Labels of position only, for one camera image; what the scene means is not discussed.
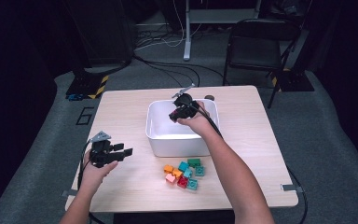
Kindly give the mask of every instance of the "black chair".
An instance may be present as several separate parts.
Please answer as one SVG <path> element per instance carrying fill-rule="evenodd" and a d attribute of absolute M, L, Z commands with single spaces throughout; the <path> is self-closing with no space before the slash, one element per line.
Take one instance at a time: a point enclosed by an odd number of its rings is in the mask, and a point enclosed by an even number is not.
<path fill-rule="evenodd" d="M 227 45 L 223 86 L 227 83 L 227 68 L 267 71 L 277 82 L 268 108 L 271 108 L 275 93 L 280 89 L 279 81 L 291 47 L 301 34 L 298 25 L 291 21 L 250 19 L 237 22 L 231 30 Z M 288 43 L 281 54 L 281 43 Z"/>

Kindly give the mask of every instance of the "person's arm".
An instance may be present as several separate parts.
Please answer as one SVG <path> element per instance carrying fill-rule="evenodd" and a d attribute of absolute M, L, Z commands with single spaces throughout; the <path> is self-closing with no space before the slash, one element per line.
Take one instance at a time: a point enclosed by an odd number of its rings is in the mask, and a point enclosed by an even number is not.
<path fill-rule="evenodd" d="M 86 153 L 84 163 L 85 169 L 80 190 L 77 192 L 68 210 L 62 217 L 61 224 L 80 224 L 87 223 L 92 197 L 97 192 L 103 182 L 103 178 L 109 174 L 117 165 L 117 161 L 113 161 L 102 168 L 97 168 L 90 163 L 88 164 L 90 152 Z"/>
<path fill-rule="evenodd" d="M 192 119 L 178 119 L 205 141 L 217 175 L 235 213 L 235 223 L 274 223 L 266 198 L 252 171 L 237 153 L 198 113 Z"/>

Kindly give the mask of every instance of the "table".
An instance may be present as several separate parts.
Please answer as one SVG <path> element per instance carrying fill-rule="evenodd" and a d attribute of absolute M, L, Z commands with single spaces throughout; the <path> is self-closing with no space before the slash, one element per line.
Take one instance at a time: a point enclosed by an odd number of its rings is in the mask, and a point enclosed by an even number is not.
<path fill-rule="evenodd" d="M 91 212 L 161 212 L 231 209 L 210 156 L 200 157 L 205 176 L 197 190 L 166 183 L 165 164 L 178 166 L 187 158 L 159 158 L 153 154 L 145 134 L 148 106 L 169 100 L 180 89 L 107 91 L 103 94 L 89 139 L 99 131 L 112 136 L 112 144 L 133 147 L 107 176 L 91 202 Z M 292 184 L 282 153 L 269 124 L 264 106 L 253 86 L 193 88 L 193 99 L 211 94 L 215 98 L 220 131 L 229 145 L 254 172 L 269 207 L 290 207 L 298 203 L 296 193 L 283 191 Z M 232 173 L 233 178 L 241 174 Z M 77 175 L 72 189 L 76 189 Z M 73 196 L 69 196 L 67 209 Z"/>
<path fill-rule="evenodd" d="M 186 0 L 186 44 L 183 59 L 190 60 L 190 23 L 236 23 L 245 19 L 257 18 L 260 5 L 261 0 L 257 0 L 255 8 L 190 10 L 189 0 Z"/>

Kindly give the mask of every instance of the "toy block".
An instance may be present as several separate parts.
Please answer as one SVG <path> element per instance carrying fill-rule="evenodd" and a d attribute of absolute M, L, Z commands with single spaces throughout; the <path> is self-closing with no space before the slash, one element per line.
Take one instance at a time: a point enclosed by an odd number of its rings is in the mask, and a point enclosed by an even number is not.
<path fill-rule="evenodd" d="M 182 175 L 182 171 L 178 170 L 177 168 L 173 168 L 172 174 L 176 177 L 176 179 L 179 179 L 179 177 Z"/>
<path fill-rule="evenodd" d="M 164 173 L 165 174 L 171 174 L 172 171 L 173 171 L 173 166 L 171 166 L 171 165 L 165 165 L 164 166 Z"/>
<path fill-rule="evenodd" d="M 179 164 L 178 169 L 180 171 L 184 172 L 187 168 L 188 168 L 188 163 L 184 162 L 184 161 L 181 161 L 180 164 Z"/>
<path fill-rule="evenodd" d="M 204 176 L 204 175 L 205 175 L 204 167 L 197 166 L 195 176 Z"/>
<path fill-rule="evenodd" d="M 175 180 L 176 180 L 176 177 L 175 177 L 174 175 L 172 175 L 172 174 L 167 174 L 167 175 L 165 176 L 165 179 L 166 179 L 168 182 L 170 182 L 171 184 L 173 184 L 173 183 L 175 182 Z"/>
<path fill-rule="evenodd" d="M 185 172 L 183 173 L 183 176 L 186 178 L 190 178 L 192 174 L 193 174 L 193 171 L 191 171 L 191 169 L 187 168 L 185 170 Z"/>
<path fill-rule="evenodd" d="M 198 181 L 196 179 L 188 179 L 187 188 L 196 190 L 198 186 Z"/>
<path fill-rule="evenodd" d="M 200 159 L 187 159 L 187 163 L 189 166 L 196 168 L 196 166 L 201 166 Z"/>
<path fill-rule="evenodd" d="M 187 187 L 188 179 L 184 176 L 181 176 L 178 180 L 177 185 L 181 187 L 182 189 L 185 189 Z"/>

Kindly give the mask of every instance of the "gray carpet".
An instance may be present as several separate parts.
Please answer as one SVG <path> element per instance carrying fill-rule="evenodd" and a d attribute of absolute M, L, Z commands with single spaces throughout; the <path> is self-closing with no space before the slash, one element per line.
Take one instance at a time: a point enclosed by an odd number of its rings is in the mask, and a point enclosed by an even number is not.
<path fill-rule="evenodd" d="M 203 65 L 222 73 L 227 34 L 195 38 L 189 63 Z M 185 63 L 184 43 L 166 44 L 136 50 L 150 61 Z M 293 64 L 299 48 L 292 54 Z M 103 71 L 106 68 L 95 68 Z M 167 68 L 185 75 L 167 74 L 132 61 L 127 68 L 109 77 L 106 91 L 177 88 L 198 84 L 197 76 L 182 68 Z M 194 67 L 200 86 L 220 86 L 222 78 L 215 72 Z M 267 107 L 272 89 L 264 75 L 233 71 L 232 85 L 256 85 Z M 301 182 L 308 198 L 305 223 L 358 223 L 358 153 L 341 130 L 335 108 L 328 94 L 312 72 L 307 76 L 315 91 L 278 92 L 272 108 L 267 110 L 283 157 Z M 94 107 L 99 99 L 69 102 L 65 92 L 74 76 L 56 78 L 58 92 L 48 117 L 34 140 L 27 157 L 0 199 L 0 223 L 58 223 L 64 214 L 66 199 L 61 197 L 75 177 L 80 152 L 90 125 L 76 125 L 84 107 Z M 304 200 L 293 208 L 274 208 L 277 223 L 298 223 L 304 213 Z M 95 214 L 112 223 L 113 214 Z"/>

